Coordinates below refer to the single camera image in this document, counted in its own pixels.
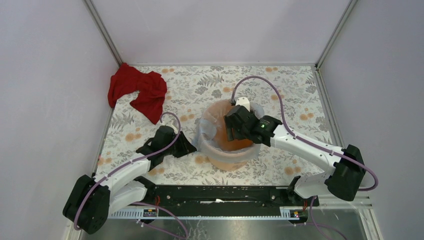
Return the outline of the red cloth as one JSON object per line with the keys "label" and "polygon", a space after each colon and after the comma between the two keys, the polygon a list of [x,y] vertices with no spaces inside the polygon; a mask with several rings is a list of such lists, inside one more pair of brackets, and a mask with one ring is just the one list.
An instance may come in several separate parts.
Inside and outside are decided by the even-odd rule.
{"label": "red cloth", "polygon": [[143,73],[123,63],[110,78],[107,100],[109,106],[114,108],[121,97],[138,92],[130,106],[142,113],[151,123],[157,124],[163,113],[167,91],[167,83],[161,74],[154,71]]}

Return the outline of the floral patterned table mat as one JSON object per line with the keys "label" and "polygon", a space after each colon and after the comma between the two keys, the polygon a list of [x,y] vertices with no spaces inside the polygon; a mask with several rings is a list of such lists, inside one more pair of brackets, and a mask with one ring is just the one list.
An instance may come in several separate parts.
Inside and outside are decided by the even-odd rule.
{"label": "floral patterned table mat", "polygon": [[[233,91],[263,107],[274,118],[285,116],[295,131],[331,144],[330,123],[323,111],[313,66],[140,66],[142,73],[161,74],[167,84],[165,121],[179,117],[192,140],[203,111],[227,100]],[[113,110],[96,173],[110,172],[136,157],[135,151],[155,135],[158,126],[131,107],[138,96],[122,96]],[[233,171],[223,171],[199,152],[166,157],[145,177],[159,185],[288,185],[295,176],[321,170],[284,150],[262,146],[258,157]]]}

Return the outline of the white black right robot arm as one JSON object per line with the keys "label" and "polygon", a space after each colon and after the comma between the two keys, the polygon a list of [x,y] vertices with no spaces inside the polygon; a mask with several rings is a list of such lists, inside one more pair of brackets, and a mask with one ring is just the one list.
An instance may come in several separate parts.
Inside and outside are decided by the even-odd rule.
{"label": "white black right robot arm", "polygon": [[356,146],[350,144],[342,148],[303,134],[291,134],[279,119],[268,115],[258,118],[241,105],[235,106],[223,119],[229,141],[247,139],[288,151],[323,170],[291,181],[286,193],[291,205],[299,206],[306,199],[325,194],[347,202],[355,199],[366,173],[362,154]]}

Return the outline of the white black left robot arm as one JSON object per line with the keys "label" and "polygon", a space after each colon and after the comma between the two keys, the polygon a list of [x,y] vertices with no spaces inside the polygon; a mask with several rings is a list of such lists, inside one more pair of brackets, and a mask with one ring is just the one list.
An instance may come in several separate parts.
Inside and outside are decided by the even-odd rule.
{"label": "white black left robot arm", "polygon": [[79,177],[62,214],[73,222],[75,230],[93,234],[120,209],[139,202],[148,206],[157,200],[156,185],[143,174],[161,164],[166,156],[181,158],[196,151],[182,131],[160,126],[154,137],[135,151],[134,159],[104,175]]}

